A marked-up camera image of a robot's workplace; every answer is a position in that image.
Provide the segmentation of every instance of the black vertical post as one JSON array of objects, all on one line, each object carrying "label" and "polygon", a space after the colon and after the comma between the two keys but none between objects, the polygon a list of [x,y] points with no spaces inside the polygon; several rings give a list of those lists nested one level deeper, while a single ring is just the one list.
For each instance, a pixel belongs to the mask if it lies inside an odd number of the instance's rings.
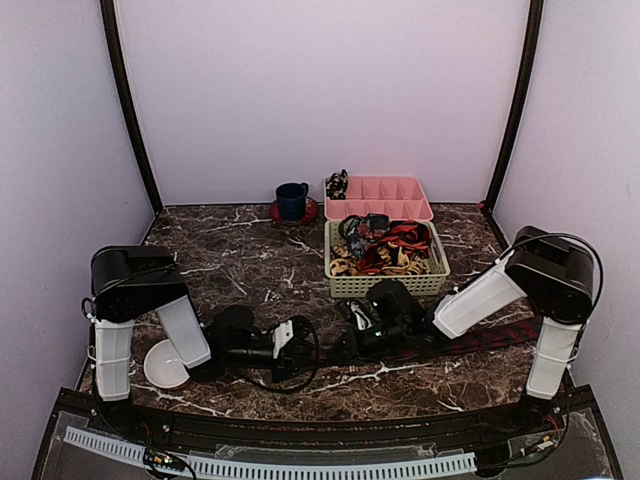
[{"label": "black vertical post", "polygon": [[529,90],[533,60],[538,45],[543,5],[544,0],[531,0],[529,4],[529,19],[524,37],[524,46],[522,47],[520,70],[518,71],[516,88],[513,94],[513,101],[511,102],[511,111],[509,112],[507,126],[504,137],[502,138],[502,146],[500,147],[496,168],[493,172],[491,184],[489,185],[489,191],[487,192],[486,199],[482,202],[482,209],[488,215],[491,215],[498,201],[500,189],[507,174],[507,167],[509,166],[513,146],[516,142],[516,136],[518,135],[518,128],[520,127],[520,120],[522,119],[522,112],[527,99],[527,91]]},{"label": "black vertical post", "polygon": [[131,140],[136,162],[140,169],[140,175],[142,175],[142,181],[147,190],[147,196],[149,197],[153,211],[158,215],[163,208],[162,199],[160,198],[156,181],[153,178],[147,150],[142,141],[138,117],[136,116],[136,111],[133,106],[133,97],[131,96],[127,70],[124,65],[124,57],[122,56],[122,45],[120,44],[120,35],[118,33],[115,6],[113,0],[100,0],[100,6],[102,8],[102,21],[104,23],[104,33],[107,38],[111,68],[113,69],[113,77],[116,82],[116,88],[118,89],[118,96],[120,97],[120,106],[124,114],[124,121],[127,125],[129,139]]}]

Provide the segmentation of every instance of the pink divided organizer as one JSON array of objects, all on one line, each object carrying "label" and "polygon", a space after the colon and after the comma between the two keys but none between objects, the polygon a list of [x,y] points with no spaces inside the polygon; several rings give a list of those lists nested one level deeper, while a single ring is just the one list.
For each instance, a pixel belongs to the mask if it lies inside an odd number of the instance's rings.
[{"label": "pink divided organizer", "polygon": [[327,220],[350,215],[382,213],[391,220],[429,222],[433,212],[422,185],[413,177],[367,177],[349,175],[346,200],[330,200],[326,188],[324,214]]}]

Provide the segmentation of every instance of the blue mug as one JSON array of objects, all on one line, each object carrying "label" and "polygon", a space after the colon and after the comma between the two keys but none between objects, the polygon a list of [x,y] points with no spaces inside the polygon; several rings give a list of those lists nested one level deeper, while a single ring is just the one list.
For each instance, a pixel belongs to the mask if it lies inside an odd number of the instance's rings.
[{"label": "blue mug", "polygon": [[285,183],[276,189],[278,210],[283,220],[295,222],[307,213],[307,193],[309,185],[306,183]]}]

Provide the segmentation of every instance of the marble table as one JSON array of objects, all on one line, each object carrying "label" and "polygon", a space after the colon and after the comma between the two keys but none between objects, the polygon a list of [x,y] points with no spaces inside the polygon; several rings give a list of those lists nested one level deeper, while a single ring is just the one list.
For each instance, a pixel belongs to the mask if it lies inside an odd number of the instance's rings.
[{"label": "marble table", "polygon": [[[451,266],[443,291],[485,269],[500,251],[475,205],[433,205],[434,223]],[[174,252],[201,321],[224,307],[250,306],[259,326],[301,314],[313,321],[323,346],[346,328],[329,293],[323,263],[323,218],[311,225],[274,224],[267,205],[166,208],[146,243]],[[425,297],[426,306],[436,297]],[[524,301],[483,321],[479,328],[533,315]],[[201,415],[254,420],[352,421],[398,419],[475,410],[515,402],[532,360],[533,345],[515,345],[428,361],[322,369],[300,393],[281,395],[226,374],[212,384],[189,383],[161,391],[142,371],[144,357],[166,338],[153,314],[133,332],[131,388],[140,405]],[[90,376],[81,391],[91,389]]]}]

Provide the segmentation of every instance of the beige plastic basket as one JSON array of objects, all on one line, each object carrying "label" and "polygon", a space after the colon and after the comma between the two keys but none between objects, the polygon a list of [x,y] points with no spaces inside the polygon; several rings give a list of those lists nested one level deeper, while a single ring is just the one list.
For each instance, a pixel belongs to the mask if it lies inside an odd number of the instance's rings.
[{"label": "beige plastic basket", "polygon": [[429,273],[425,275],[399,275],[399,276],[358,276],[335,277],[331,275],[329,264],[331,263],[331,246],[344,242],[338,233],[340,222],[326,222],[324,226],[324,271],[331,285],[331,296],[339,298],[364,297],[373,285],[381,280],[399,280],[405,284],[411,295],[438,295],[445,280],[451,273],[449,262],[440,243],[440,237],[435,226],[431,222],[424,222],[433,233],[431,256],[427,260]]}]

